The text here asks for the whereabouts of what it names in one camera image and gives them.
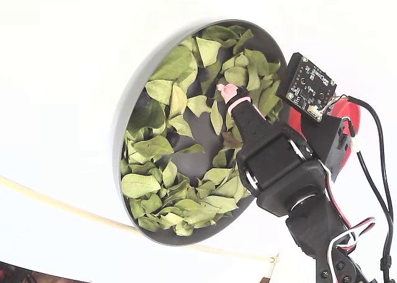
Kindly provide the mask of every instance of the leaf pile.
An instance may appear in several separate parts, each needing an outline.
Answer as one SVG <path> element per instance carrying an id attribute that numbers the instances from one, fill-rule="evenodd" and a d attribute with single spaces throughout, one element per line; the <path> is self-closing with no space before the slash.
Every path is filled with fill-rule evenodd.
<path id="1" fill-rule="evenodd" d="M 120 163 L 122 191 L 140 227 L 172 228 L 179 236 L 189 236 L 194 228 L 230 217 L 239 200 L 249 195 L 236 164 L 243 141 L 233 119 L 220 109 L 224 100 L 215 86 L 246 86 L 259 110 L 271 122 L 278 119 L 280 62 L 268 63 L 263 53 L 244 48 L 250 38 L 251 30 L 238 25 L 207 27 L 174 48 L 146 83 L 128 122 Z M 222 60 L 218 53 L 225 50 L 233 56 Z M 188 97 L 196 79 L 202 94 Z M 196 117 L 209 115 L 215 133 L 223 137 L 213 167 L 194 185 L 172 162 L 175 153 L 204 152 L 184 120 L 186 108 Z M 190 137 L 192 145 L 175 152 L 179 135 Z"/>

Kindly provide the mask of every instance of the pink tip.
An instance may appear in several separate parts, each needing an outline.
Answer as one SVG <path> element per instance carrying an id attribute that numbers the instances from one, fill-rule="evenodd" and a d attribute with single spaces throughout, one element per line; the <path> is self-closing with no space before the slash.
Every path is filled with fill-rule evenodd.
<path id="1" fill-rule="evenodd" d="M 225 100 L 225 103 L 229 102 L 231 98 L 237 95 L 237 87 L 234 84 L 218 84 L 216 88 L 221 92 L 222 97 Z"/>

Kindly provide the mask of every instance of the white backdrop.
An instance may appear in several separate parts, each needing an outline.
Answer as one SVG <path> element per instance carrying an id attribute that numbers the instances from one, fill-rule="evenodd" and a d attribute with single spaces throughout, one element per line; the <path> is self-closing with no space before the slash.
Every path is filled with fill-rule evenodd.
<path id="1" fill-rule="evenodd" d="M 214 20 L 244 19 L 266 29 L 287 61 L 295 51 L 305 54 L 336 79 L 338 93 L 376 108 L 396 202 L 396 3 L 0 0 L 0 175 L 129 224 L 111 165 L 114 113 L 125 86 L 151 52 L 178 31 Z M 380 185 L 377 133 L 366 112 L 359 134 L 364 158 Z M 377 217 L 378 224 L 362 238 L 354 258 L 368 278 L 376 276 L 381 282 L 386 222 L 356 158 L 349 160 L 334 190 L 352 223 Z M 167 282 L 172 276 L 173 282 L 259 282 L 261 276 L 256 263 L 158 246 L 1 186 L 0 212 L 0 238 L 8 241 L 2 243 L 0 261 L 37 271 L 93 282 L 124 282 L 129 277 Z M 296 253 L 283 220 L 255 205 L 203 244 L 263 255 L 280 251 L 288 258 Z M 313 271 L 312 261 L 297 257 L 280 264 L 288 271 L 277 271 L 274 281 L 294 276 L 296 282 L 314 282 L 311 276 L 305 278 Z"/>

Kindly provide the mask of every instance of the circuit board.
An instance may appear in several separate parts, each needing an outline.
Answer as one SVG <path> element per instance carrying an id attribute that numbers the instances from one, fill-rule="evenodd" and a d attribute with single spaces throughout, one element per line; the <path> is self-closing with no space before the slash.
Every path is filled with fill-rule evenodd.
<path id="1" fill-rule="evenodd" d="M 335 93 L 336 83 L 307 57 L 294 53 L 288 64 L 286 81 L 277 95 L 301 114 L 317 122 L 323 118 L 322 109 Z"/>

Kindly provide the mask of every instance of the round tray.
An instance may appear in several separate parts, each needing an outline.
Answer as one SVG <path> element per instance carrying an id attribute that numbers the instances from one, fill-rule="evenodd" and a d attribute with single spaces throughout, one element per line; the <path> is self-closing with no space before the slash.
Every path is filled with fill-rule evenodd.
<path id="1" fill-rule="evenodd" d="M 177 46 L 181 41 L 183 41 L 189 35 L 193 35 L 202 29 L 210 26 L 210 25 L 222 25 L 222 26 L 230 26 L 230 25 L 240 25 L 245 27 L 246 29 L 251 29 L 254 37 L 249 39 L 245 44 L 244 47 L 252 50 L 259 50 L 261 51 L 267 58 L 269 62 L 281 62 L 281 66 L 277 74 L 279 78 L 283 80 L 286 70 L 287 64 L 285 62 L 285 58 L 280 47 L 277 45 L 276 41 L 261 27 L 256 24 L 243 21 L 243 20 L 221 20 L 216 21 L 211 24 L 207 24 L 201 26 L 197 29 L 192 29 L 190 32 L 184 32 L 185 35 L 182 37 L 181 34 L 177 34 L 175 38 L 169 40 L 168 43 L 164 46 L 167 48 L 159 49 L 156 52 L 152 53 L 151 58 L 147 58 L 143 65 L 146 67 L 145 75 L 138 75 L 140 81 L 142 83 L 130 83 L 129 88 L 127 91 L 124 92 L 124 98 L 122 98 L 121 104 L 124 107 L 120 111 L 120 117 L 117 117 L 116 125 L 116 137 L 114 141 L 114 153 L 113 153 L 113 167 L 114 167 L 114 176 L 116 180 L 116 187 L 118 190 L 119 195 L 122 198 L 123 206 L 125 210 L 128 212 L 128 216 L 130 220 L 135 224 L 137 229 L 139 229 L 142 234 L 144 234 L 149 239 L 161 243 L 164 245 L 170 246 L 182 246 L 182 245 L 189 245 L 193 243 L 198 243 L 200 241 L 206 240 L 207 238 L 217 234 L 222 229 L 226 228 L 231 222 L 236 220 L 249 206 L 249 204 L 254 200 L 253 196 L 249 196 L 247 198 L 241 199 L 238 202 L 238 209 L 233 210 L 232 217 L 223 217 L 219 221 L 217 221 L 216 225 L 205 227 L 205 228 L 198 228 L 193 231 L 193 234 L 190 236 L 177 236 L 172 228 L 168 230 L 158 230 L 157 232 L 151 232 L 145 230 L 138 226 L 138 221 L 132 218 L 132 214 L 130 211 L 130 206 L 128 203 L 128 199 L 123 196 L 121 191 L 121 177 L 120 177 L 120 160 L 121 160 L 121 152 L 122 152 L 122 141 L 125 129 L 127 127 L 127 121 L 132 113 L 132 110 L 135 106 L 136 100 L 140 95 L 141 90 L 144 88 L 147 80 L 154 72 L 157 65 L 161 62 L 165 55 L 170 52 L 175 46 Z M 199 84 L 193 83 L 192 87 L 195 86 L 197 88 L 200 87 Z M 194 94 L 194 90 L 188 91 L 189 94 Z M 133 104 L 128 104 L 127 100 L 133 100 Z M 288 122 L 290 114 L 290 108 L 285 106 L 282 111 L 279 113 L 279 118 L 283 122 Z M 204 175 L 204 173 L 211 168 L 212 165 L 212 158 L 218 153 L 218 151 L 222 147 L 222 138 L 218 137 L 211 126 L 209 115 L 201 115 L 200 118 L 196 118 L 193 113 L 187 110 L 184 114 L 185 120 L 189 123 L 192 133 L 194 134 L 196 143 L 203 145 L 206 153 L 193 153 L 193 154 L 184 154 L 184 155 L 174 155 L 173 162 L 178 167 L 178 171 L 185 174 L 186 176 L 191 178 L 191 181 L 195 181 L 196 177 L 200 177 Z M 181 137 L 178 144 L 176 145 L 175 149 L 180 150 L 185 147 L 191 145 L 191 140 Z"/>

